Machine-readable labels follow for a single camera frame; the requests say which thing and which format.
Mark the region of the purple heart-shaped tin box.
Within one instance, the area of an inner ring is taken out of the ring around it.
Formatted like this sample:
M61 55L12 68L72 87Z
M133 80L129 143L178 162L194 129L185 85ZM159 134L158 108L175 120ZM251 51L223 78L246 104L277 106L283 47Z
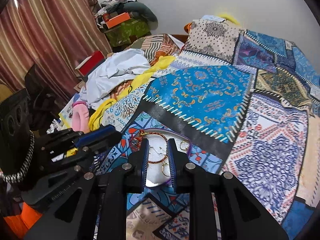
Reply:
M161 172L162 163L169 163L169 139L174 139L179 151L188 154L191 150L192 143L187 138L173 131L160 128L140 129L135 135L132 135L129 144L131 151L135 152L140 149L143 139L149 141L148 169L146 173L146 187L157 187L168 183L170 177L165 177Z

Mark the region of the gold hoop earring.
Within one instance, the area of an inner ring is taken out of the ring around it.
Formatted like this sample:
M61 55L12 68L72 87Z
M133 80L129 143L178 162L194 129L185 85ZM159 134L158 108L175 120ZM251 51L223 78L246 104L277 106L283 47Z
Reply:
M165 177L170 177L170 165L168 162L164 161L162 163L161 172Z

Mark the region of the pink plush slipper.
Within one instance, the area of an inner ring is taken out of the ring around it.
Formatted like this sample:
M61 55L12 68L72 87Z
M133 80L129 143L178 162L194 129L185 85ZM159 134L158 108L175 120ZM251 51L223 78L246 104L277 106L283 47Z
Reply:
M75 132L90 132L89 123L89 110L83 101L77 101L72 104L73 116L71 128Z

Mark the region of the yellow cloth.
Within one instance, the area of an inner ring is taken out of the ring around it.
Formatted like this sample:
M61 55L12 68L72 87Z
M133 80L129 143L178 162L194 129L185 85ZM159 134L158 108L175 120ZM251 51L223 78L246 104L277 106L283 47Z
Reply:
M108 108L113 106L117 101L120 99L124 98L125 96L129 95L132 91L137 89L138 87L146 84L149 79L153 76L155 72L158 70L164 70L166 69L169 64L174 61L176 57L174 56L160 56L157 62L150 67L149 69L145 70L142 74L139 74L137 77L133 79L133 81L130 83L129 86L127 86L117 97L117 99L107 99L104 101L98 108L97 110L91 115L89 122L88 122L88 127L90 131L95 131L100 127L101 121L100 119L103 116L104 111L106 111Z

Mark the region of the red white box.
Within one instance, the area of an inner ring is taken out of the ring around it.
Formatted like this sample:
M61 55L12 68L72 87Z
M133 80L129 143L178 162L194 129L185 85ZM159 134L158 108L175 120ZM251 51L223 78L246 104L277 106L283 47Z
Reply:
M82 76L87 76L90 74L95 68L97 68L100 64L105 61L105 57L101 51L97 50L89 57L85 58L75 70Z

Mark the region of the white crumpled cloth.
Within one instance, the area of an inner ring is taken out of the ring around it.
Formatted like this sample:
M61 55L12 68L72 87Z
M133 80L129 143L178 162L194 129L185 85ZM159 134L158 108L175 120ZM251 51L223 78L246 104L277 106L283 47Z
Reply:
M88 75L80 100L97 108L97 103L119 84L133 80L150 69L151 65L141 49L128 49L108 57Z

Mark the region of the patchwork blue bedspread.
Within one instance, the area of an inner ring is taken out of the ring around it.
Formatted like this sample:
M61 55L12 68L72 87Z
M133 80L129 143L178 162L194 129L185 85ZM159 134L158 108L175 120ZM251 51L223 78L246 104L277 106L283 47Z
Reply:
M289 239L319 239L319 72L298 46L225 20L194 20L176 59L104 111L122 139L98 154L105 174L128 161L140 129L187 137L189 160L229 171L257 197ZM97 103L118 95L133 80ZM76 94L61 113L72 119ZM97 110L87 105L89 118ZM127 239L188 239L189 196L171 181L127 195Z

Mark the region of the red striped curtain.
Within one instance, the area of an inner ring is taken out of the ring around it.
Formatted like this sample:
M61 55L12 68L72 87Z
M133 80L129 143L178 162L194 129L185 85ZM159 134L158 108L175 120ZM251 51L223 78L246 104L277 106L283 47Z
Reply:
M98 0L1 0L1 83L24 87L32 66L61 101L78 83L76 67L95 51L111 52L94 14Z

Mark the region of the green patterned cloth pile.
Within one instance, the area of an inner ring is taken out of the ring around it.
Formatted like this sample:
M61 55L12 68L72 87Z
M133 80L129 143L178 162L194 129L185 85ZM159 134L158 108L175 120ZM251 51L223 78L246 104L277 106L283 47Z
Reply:
M105 30L109 44L112 47L130 45L136 39L151 34L148 24L141 19L127 20L111 29Z

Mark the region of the striped brown pillow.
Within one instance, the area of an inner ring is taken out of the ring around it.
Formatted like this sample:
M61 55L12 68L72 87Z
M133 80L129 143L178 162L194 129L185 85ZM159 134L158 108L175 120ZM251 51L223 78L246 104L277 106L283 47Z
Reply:
M172 35L157 34L141 37L125 50L131 48L142 50L149 64L153 66L161 56L178 55L183 46L184 43Z

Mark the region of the orange box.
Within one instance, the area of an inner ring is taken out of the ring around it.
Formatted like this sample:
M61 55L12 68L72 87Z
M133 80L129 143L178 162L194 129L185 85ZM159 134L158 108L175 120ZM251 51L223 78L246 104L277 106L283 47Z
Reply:
M118 16L115 16L115 17L109 19L106 22L106 26L108 27L108 29L111 29L111 28L115 27L116 25L119 25L119 24L121 24L121 23L123 23L125 21L130 20L130 19L131 19L131 17L129 15L129 13L128 12L124 12L124 13L118 15Z

